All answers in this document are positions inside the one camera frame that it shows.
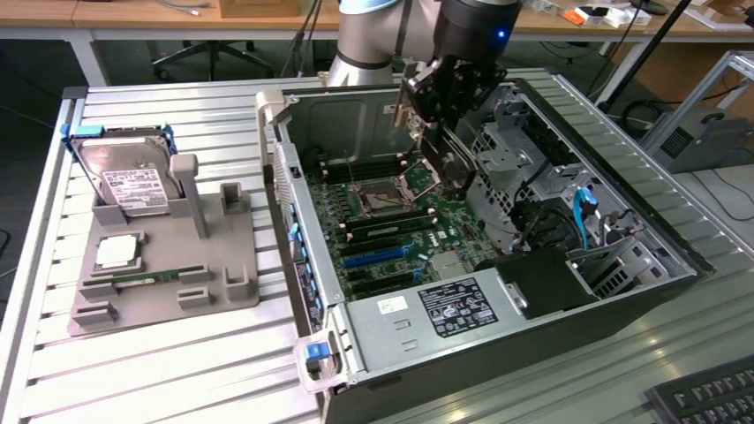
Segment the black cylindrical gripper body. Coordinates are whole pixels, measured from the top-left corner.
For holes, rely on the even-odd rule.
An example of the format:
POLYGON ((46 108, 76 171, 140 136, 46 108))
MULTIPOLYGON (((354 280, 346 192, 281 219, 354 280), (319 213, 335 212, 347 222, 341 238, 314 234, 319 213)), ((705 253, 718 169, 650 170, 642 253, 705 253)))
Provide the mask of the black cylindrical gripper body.
POLYGON ((521 10, 521 1, 442 1, 433 58, 453 57, 478 67, 494 65, 506 49, 521 10))

